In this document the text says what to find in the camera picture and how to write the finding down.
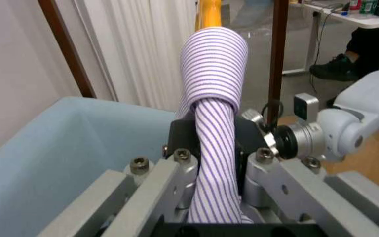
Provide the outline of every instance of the white desk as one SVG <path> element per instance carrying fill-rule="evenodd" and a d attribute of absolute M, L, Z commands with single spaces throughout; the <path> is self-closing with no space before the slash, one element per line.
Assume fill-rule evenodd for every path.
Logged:
<path fill-rule="evenodd" d="M 306 54 L 304 67 L 293 70 L 283 71 L 283 75 L 291 75 L 297 73 L 304 73 L 309 71 L 309 67 L 313 64 L 315 59 L 315 48 L 318 36 L 318 29 L 321 20 L 321 15 L 327 16 L 331 13 L 330 9 L 322 8 L 319 6 L 314 6 L 310 4 L 304 4 L 303 7 L 310 9 L 314 12 L 313 21 L 311 25 L 310 35 L 309 35 L 309 46 L 308 52 Z M 340 20 L 349 24 L 353 24 L 357 27 L 373 29 L 379 28 L 379 17 L 374 15 L 364 15 L 364 14 L 350 14 L 348 16 L 342 16 L 338 13 L 332 13 L 329 18 Z"/>

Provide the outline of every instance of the brown wooden post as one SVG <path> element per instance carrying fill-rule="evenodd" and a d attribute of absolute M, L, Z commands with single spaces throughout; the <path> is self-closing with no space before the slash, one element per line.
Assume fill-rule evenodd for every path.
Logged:
<path fill-rule="evenodd" d="M 271 101 L 280 100 L 288 7 L 289 0 L 274 0 L 270 79 L 268 82 L 268 101 L 270 102 L 267 113 L 268 124 L 277 118 L 279 112 L 279 105 L 271 103 Z"/>
<path fill-rule="evenodd" d="M 83 97 L 96 98 L 71 37 L 54 0 L 38 0 Z"/>

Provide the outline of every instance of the striped necktie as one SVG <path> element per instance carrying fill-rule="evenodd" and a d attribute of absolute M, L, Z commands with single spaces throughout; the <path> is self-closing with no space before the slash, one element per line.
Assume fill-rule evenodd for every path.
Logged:
<path fill-rule="evenodd" d="M 248 46 L 236 32 L 209 27 L 184 45 L 184 94 L 177 118 L 195 117 L 201 165 L 188 221 L 251 223 L 239 207 L 234 115 L 240 104 Z"/>

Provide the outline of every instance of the black pants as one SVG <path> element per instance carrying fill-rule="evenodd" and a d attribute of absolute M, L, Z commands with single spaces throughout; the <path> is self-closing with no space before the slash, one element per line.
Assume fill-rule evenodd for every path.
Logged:
<path fill-rule="evenodd" d="M 359 55 L 355 62 L 355 71 L 361 78 L 379 69 L 379 28 L 358 28 L 352 32 L 352 39 L 347 44 L 347 51 Z"/>

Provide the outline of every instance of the wooden floor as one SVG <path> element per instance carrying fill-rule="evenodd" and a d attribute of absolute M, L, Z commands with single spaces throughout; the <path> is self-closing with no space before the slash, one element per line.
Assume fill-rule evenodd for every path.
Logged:
<path fill-rule="evenodd" d="M 282 117 L 279 124 L 289 124 L 296 121 L 295 116 Z M 346 156 L 343 162 L 323 162 L 324 167 L 330 174 L 348 170 L 356 170 L 379 185 L 379 132 L 368 138 L 361 149 Z"/>

